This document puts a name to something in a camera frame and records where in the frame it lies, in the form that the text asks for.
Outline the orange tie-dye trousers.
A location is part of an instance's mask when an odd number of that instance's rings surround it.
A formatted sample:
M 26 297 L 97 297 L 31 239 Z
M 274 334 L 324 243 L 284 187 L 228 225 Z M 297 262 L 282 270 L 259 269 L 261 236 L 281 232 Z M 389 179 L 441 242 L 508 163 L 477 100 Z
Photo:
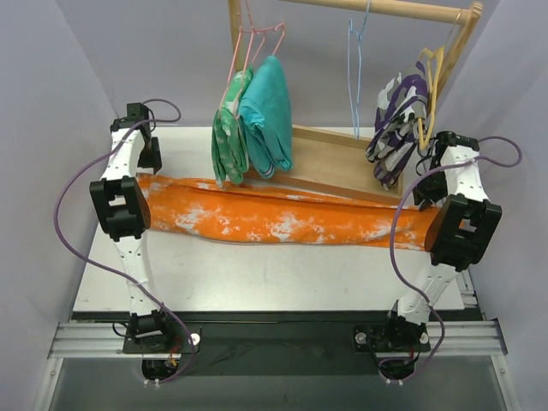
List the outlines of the orange tie-dye trousers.
M 152 228 L 238 243 L 300 243 L 421 250 L 438 211 L 276 187 L 219 187 L 211 179 L 137 177 Z

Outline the blue wire hanger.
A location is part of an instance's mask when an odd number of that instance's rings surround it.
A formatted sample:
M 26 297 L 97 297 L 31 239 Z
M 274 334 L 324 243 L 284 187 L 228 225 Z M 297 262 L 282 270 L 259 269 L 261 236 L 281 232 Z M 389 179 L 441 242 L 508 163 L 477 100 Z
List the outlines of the blue wire hanger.
M 352 120 L 353 135 L 356 140 L 360 139 L 360 97 L 361 97 L 361 82 L 362 82 L 362 49 L 364 41 L 364 32 L 366 29 L 367 19 L 371 8 L 371 2 L 366 1 L 366 10 L 363 19 L 358 28 L 354 26 L 352 19 L 348 20 L 347 32 L 347 88 L 349 108 Z M 355 74 L 352 70 L 353 55 L 357 56 L 357 69 Z

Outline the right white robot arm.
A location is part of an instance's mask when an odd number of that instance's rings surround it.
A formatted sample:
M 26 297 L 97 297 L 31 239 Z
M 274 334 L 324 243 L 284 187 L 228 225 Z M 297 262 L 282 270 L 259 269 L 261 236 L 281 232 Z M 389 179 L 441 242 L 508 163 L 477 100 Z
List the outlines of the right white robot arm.
M 426 325 L 434 306 L 458 273 L 480 262 L 503 215 L 483 188 L 478 164 L 482 158 L 479 140 L 452 131 L 436 135 L 430 169 L 410 190 L 417 206 L 443 203 L 426 231 L 429 260 L 414 282 L 396 274 L 407 288 L 405 294 L 384 322 L 355 327 L 357 350 L 374 354 L 430 350 Z

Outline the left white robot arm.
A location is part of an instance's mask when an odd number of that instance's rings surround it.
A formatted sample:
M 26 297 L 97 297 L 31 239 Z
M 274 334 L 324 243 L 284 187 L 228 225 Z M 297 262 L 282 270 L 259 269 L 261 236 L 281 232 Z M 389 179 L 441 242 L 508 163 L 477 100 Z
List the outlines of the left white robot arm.
M 110 125 L 112 150 L 99 180 L 89 192 L 103 232 L 112 240 L 122 262 L 129 299 L 124 351 L 131 354 L 194 354 L 200 336 L 181 327 L 158 303 L 146 252 L 151 212 L 137 179 L 139 168 L 158 172 L 162 159 L 156 124 L 145 103 L 127 104 L 127 114 Z

